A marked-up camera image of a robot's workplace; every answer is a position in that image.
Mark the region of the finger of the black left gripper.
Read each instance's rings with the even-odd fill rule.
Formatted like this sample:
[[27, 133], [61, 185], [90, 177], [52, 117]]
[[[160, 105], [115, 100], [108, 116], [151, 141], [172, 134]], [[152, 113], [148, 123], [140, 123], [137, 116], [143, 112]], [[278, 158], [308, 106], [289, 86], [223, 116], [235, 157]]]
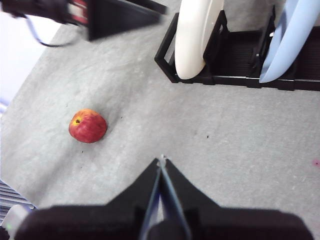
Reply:
[[134, 4], [131, 0], [89, 0], [88, 40], [109, 37], [158, 24], [162, 14]]
[[162, 15], [165, 15], [167, 12], [167, 7], [165, 5], [155, 2], [153, 0], [131, 0], [131, 2], [133, 4], [158, 12]]

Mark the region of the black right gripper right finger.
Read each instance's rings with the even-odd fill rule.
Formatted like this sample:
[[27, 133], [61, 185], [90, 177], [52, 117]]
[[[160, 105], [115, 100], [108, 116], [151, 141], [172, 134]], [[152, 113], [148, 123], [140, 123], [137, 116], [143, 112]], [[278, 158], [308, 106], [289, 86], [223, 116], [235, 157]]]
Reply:
[[190, 240], [311, 240], [297, 215], [276, 209], [222, 207], [195, 187], [167, 158], [164, 185]]

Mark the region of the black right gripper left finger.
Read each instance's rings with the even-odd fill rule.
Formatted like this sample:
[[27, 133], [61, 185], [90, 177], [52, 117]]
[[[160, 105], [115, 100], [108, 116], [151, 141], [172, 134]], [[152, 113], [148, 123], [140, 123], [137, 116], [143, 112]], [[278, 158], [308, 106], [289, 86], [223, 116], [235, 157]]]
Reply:
[[137, 240], [148, 227], [160, 180], [159, 160], [102, 205], [56, 205], [32, 211], [16, 240]]

